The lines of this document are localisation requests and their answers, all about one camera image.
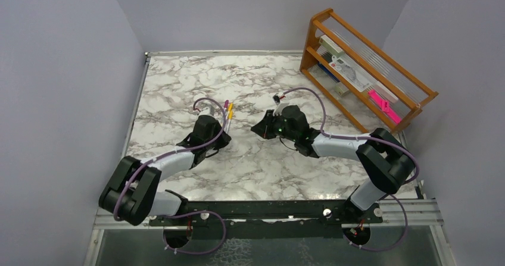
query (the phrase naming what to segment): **white marble surface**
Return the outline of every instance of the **white marble surface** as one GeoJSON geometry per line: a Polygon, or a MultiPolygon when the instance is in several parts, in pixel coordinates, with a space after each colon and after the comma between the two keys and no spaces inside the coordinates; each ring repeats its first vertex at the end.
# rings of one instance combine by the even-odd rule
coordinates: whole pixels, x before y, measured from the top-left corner
{"type": "MultiPolygon", "coordinates": [[[[158,191],[170,189],[189,199],[210,201],[346,198],[366,178],[359,162],[307,158],[278,140],[264,140],[250,131],[265,110],[274,107],[274,93],[297,86],[318,91],[299,66],[300,57],[280,55],[151,58],[128,154],[146,158],[173,150],[197,119],[192,112],[194,100],[228,99],[234,103],[230,145],[161,182],[158,191]]],[[[324,74],[316,77],[323,85],[333,84],[324,74]]],[[[321,107],[311,93],[293,92],[288,99],[300,106],[311,126],[320,126],[321,107]]],[[[359,133],[329,100],[323,97],[323,101],[328,112],[326,131],[359,133]]],[[[365,127],[380,125],[353,95],[344,102],[365,127]]],[[[403,186],[398,195],[416,197],[412,184],[403,186]]]]}

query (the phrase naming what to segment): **yellow pen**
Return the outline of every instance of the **yellow pen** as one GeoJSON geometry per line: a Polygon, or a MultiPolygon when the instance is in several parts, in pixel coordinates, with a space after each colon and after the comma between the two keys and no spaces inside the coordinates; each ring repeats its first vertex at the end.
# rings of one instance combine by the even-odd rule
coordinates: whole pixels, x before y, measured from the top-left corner
{"type": "Polygon", "coordinates": [[[228,115],[230,114],[230,111],[232,110],[232,107],[233,107],[233,102],[230,102],[230,104],[228,105],[228,109],[226,110],[226,116],[225,116],[225,125],[227,124],[228,122],[228,115]]]}

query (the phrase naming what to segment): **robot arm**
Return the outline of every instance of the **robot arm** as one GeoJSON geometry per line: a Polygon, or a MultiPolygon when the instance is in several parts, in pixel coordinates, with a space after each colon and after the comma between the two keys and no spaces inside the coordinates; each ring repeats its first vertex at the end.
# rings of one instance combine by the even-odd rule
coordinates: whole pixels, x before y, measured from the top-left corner
{"type": "MultiPolygon", "coordinates": [[[[193,132],[177,144],[177,150],[202,145],[217,136],[222,127],[211,114],[213,114],[211,109],[204,109],[199,114],[193,132]]],[[[180,171],[194,168],[206,158],[207,151],[217,152],[227,146],[231,140],[231,137],[223,132],[216,141],[204,148],[190,152],[176,152],[147,165],[137,175],[121,200],[119,217],[136,226],[149,215],[177,213],[184,198],[168,190],[157,192],[159,182],[180,171]]],[[[98,205],[109,212],[114,212],[114,207],[127,181],[142,163],[147,161],[149,159],[141,161],[131,156],[121,159],[105,186],[98,205]]]]}
{"type": "MultiPolygon", "coordinates": [[[[340,157],[360,161],[369,178],[345,202],[345,215],[358,220],[374,202],[395,194],[414,170],[414,162],[405,154],[386,144],[372,140],[337,139],[311,128],[305,114],[296,105],[278,103],[276,109],[266,111],[264,118],[251,131],[265,139],[276,137],[294,142],[304,156],[340,157]]],[[[345,137],[374,137],[402,147],[387,130],[377,128],[370,134],[345,137]]]]}

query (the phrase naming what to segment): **wooden rack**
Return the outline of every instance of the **wooden rack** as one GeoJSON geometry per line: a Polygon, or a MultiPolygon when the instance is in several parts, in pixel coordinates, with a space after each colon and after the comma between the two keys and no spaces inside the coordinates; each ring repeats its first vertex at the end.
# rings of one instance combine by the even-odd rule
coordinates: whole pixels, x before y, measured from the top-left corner
{"type": "Polygon", "coordinates": [[[412,119],[414,119],[417,115],[422,112],[422,107],[424,107],[428,102],[433,100],[438,92],[434,92],[430,88],[428,88],[424,83],[422,83],[419,79],[415,78],[412,74],[410,74],[405,68],[395,62],[390,56],[384,53],[381,49],[379,49],[376,45],[374,45],[370,40],[366,39],[361,33],[359,33],[355,28],[350,26],[347,22],[345,22],[341,17],[336,15],[333,12],[333,9],[326,9],[320,13],[314,15],[308,27],[307,32],[307,40],[305,44],[305,48],[303,51],[303,57],[300,64],[300,71],[305,74],[308,79],[310,79],[320,90],[321,92],[328,97],[328,99],[335,104],[342,113],[361,131],[364,133],[369,132],[359,121],[351,115],[347,109],[335,98],[333,95],[324,88],[308,71],[312,66],[321,63],[328,69],[338,80],[340,80],[353,94],[356,95],[359,100],[362,101],[374,114],[376,114],[382,122],[390,129],[392,133],[396,133],[406,128],[412,119]],[[405,87],[401,87],[400,85],[395,85],[392,83],[392,78],[385,73],[380,73],[377,69],[376,63],[371,63],[366,61],[357,51],[355,51],[352,47],[348,45],[349,41],[343,39],[341,36],[338,36],[336,33],[331,31],[326,25],[323,24],[327,19],[332,18],[339,25],[341,25],[342,29],[346,29],[352,35],[354,35],[359,41],[364,43],[370,50],[370,52],[375,53],[374,57],[377,57],[381,61],[384,61],[384,65],[391,65],[392,69],[396,69],[399,71],[399,75],[408,79],[408,81],[412,82],[414,88],[420,89],[423,95],[423,99],[417,98],[415,100],[411,96],[408,96],[404,90],[405,87]],[[319,49],[319,37],[316,36],[316,31],[322,32],[327,35],[335,44],[337,44],[352,60],[354,60],[359,66],[361,66],[367,73],[369,73],[373,78],[375,78],[378,82],[382,83],[389,91],[391,91],[398,99],[401,101],[408,109],[407,112],[401,119],[398,124],[395,124],[382,110],[379,106],[377,106],[372,100],[370,100],[367,93],[359,92],[350,82],[348,82],[345,77],[343,77],[340,73],[338,73],[334,68],[332,68],[329,63],[323,59],[323,57],[318,54],[317,50],[319,49]]]}

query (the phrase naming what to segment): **screw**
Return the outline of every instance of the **screw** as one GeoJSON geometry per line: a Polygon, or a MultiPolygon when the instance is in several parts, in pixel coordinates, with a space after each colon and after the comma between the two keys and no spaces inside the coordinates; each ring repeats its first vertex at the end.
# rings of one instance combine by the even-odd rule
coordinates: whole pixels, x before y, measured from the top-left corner
{"type": "Polygon", "coordinates": [[[380,208],[375,208],[373,210],[373,214],[375,214],[376,217],[382,217],[382,209],[380,208]]]}
{"type": "Polygon", "coordinates": [[[331,210],[329,208],[325,208],[325,210],[323,211],[323,216],[326,218],[330,218],[331,215],[332,215],[331,210]]]}

